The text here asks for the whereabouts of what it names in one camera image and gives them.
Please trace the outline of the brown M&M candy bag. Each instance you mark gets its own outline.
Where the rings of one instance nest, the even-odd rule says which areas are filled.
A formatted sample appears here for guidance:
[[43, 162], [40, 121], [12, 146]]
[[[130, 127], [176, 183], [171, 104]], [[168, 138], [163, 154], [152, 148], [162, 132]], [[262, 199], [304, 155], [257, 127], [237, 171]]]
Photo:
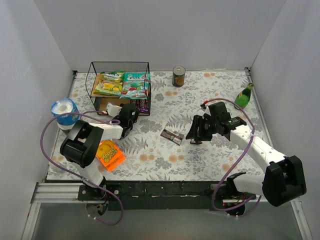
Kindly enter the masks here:
[[140, 109], [140, 100], [139, 99], [131, 99], [130, 103], [135, 105], [135, 107], [139, 110]]

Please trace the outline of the purple M&M candy bag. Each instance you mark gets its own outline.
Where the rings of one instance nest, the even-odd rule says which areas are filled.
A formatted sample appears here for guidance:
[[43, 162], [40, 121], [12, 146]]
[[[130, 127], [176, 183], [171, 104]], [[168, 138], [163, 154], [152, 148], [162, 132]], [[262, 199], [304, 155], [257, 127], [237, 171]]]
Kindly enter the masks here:
[[138, 104], [139, 113], [141, 115], [149, 115], [150, 114], [150, 103], [148, 99], [141, 99]]

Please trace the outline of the teal red candy bag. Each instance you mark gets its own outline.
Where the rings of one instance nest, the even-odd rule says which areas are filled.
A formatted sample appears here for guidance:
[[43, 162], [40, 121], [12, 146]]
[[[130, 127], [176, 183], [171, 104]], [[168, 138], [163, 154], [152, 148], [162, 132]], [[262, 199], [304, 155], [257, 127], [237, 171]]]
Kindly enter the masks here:
[[149, 96], [150, 74], [126, 72], [120, 99], [146, 100]]

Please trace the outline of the green yellow candy bag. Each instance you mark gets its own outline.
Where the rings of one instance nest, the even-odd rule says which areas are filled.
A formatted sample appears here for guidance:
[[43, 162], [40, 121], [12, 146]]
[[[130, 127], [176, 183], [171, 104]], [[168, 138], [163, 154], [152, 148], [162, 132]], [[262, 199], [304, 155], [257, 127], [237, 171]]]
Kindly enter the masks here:
[[119, 97], [122, 94], [125, 71], [101, 72], [96, 76], [93, 94]]

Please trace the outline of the brown candy bag barcode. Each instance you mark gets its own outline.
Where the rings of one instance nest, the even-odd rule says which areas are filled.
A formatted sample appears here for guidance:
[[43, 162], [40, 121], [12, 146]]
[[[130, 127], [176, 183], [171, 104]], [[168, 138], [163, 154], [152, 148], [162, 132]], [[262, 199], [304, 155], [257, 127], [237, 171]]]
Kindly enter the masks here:
[[193, 145], [200, 145], [200, 144], [202, 144], [202, 141], [200, 141], [200, 140], [196, 140], [196, 139], [191, 139], [191, 140], [190, 140], [190, 144], [193, 144]]

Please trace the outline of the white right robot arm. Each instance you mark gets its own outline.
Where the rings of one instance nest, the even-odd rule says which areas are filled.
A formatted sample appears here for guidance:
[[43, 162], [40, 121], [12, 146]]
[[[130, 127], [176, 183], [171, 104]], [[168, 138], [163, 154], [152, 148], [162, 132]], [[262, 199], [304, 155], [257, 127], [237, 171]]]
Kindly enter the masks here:
[[242, 157], [249, 155], [263, 170], [262, 176], [245, 172], [228, 174], [222, 183], [231, 195], [259, 195], [278, 207], [306, 194], [303, 164], [297, 156], [286, 156], [255, 136], [254, 125], [247, 124], [240, 117], [231, 117], [224, 102], [206, 100], [201, 108], [203, 115], [193, 117], [185, 138], [191, 144], [200, 145], [211, 141], [214, 134], [219, 134], [242, 149]]

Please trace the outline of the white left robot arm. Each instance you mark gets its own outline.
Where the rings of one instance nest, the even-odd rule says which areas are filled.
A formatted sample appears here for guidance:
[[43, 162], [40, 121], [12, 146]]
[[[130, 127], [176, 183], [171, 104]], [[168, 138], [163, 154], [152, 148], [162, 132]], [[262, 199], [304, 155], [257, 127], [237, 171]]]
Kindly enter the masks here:
[[103, 175], [95, 160], [103, 141], [121, 140], [129, 135], [137, 122], [139, 110], [134, 104], [108, 104], [108, 123], [89, 123], [79, 119], [60, 146], [60, 154], [72, 163], [85, 184], [92, 188], [102, 185]]

